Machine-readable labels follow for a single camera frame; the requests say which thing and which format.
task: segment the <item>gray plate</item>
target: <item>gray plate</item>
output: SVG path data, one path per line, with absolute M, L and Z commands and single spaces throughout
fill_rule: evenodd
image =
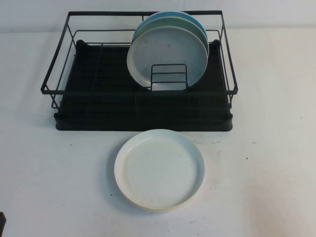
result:
M 187 65 L 188 86 L 195 84 L 207 65 L 207 52 L 193 33 L 173 26 L 158 27 L 140 35 L 127 54 L 127 67 L 132 77 L 141 86 L 151 86 L 153 64 Z M 159 66 L 153 72 L 185 72 L 184 66 Z M 177 83 L 154 83 L 175 81 Z M 153 90 L 183 90 L 186 88 L 184 74 L 154 75 Z
M 204 32 L 193 22 L 180 18 L 180 17 L 176 17 L 176 16 L 163 17 L 163 18 L 156 19 L 145 24 L 143 27 L 141 27 L 138 31 L 134 33 L 132 43 L 144 32 L 149 31 L 154 28 L 163 27 L 163 26 L 179 27 L 195 34 L 200 39 L 200 41 L 202 41 L 202 43 L 204 44 L 204 47 L 208 55 L 209 53 L 208 39 L 207 39 L 207 36 L 205 36 Z

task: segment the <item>white surface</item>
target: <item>white surface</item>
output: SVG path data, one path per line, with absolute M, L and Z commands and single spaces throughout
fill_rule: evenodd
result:
M 3 237 L 316 236 L 316 29 L 228 38 L 234 127 L 183 133 L 204 157 L 204 182 L 190 204 L 152 213 L 114 180 L 115 157 L 137 132 L 54 128 L 40 86 L 59 34 L 0 34 Z
M 119 151 L 115 180 L 133 203 L 168 210 L 199 190 L 205 168 L 196 145 L 182 134 L 156 129 L 131 138 Z
M 315 9 L 315 0 L 1 0 L 0 32 L 60 31 L 78 10 L 223 10 L 229 27 L 316 26 Z
M 164 74 L 152 76 L 152 70 L 153 73 L 185 73 L 184 65 L 155 66 L 152 68 L 154 64 L 181 63 L 187 65 L 188 86 L 191 86 L 205 72 L 207 52 L 196 35 L 179 27 L 157 27 L 146 31 L 132 43 L 127 54 L 129 73 L 141 86 L 149 87 L 152 81 L 152 90 L 186 89 L 185 74 L 167 74 L 167 77 Z

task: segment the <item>white wall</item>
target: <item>white wall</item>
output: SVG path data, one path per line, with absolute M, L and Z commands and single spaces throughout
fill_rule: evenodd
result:
M 0 0 L 0 32 L 60 31 L 75 10 L 223 10 L 227 27 L 316 26 L 316 0 Z

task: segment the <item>wire dish rack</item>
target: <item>wire dish rack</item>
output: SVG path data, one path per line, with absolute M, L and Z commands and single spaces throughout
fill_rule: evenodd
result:
M 131 36 L 155 12 L 69 12 L 56 52 L 41 86 L 52 98 L 59 130 L 229 131 L 238 86 L 222 11 L 186 11 L 208 33 L 209 57 L 202 78 L 187 83 L 187 66 L 164 72 L 164 83 L 183 74 L 184 90 L 144 88 L 129 74 Z

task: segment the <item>tabletop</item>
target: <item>tabletop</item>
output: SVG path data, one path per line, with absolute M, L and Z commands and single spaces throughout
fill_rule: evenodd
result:
M 114 179 L 138 132 L 58 131 L 40 92 L 60 33 L 0 34 L 3 237 L 316 236 L 316 29 L 228 29 L 239 85 L 230 132 L 200 149 L 198 195 L 169 212 L 130 204 Z

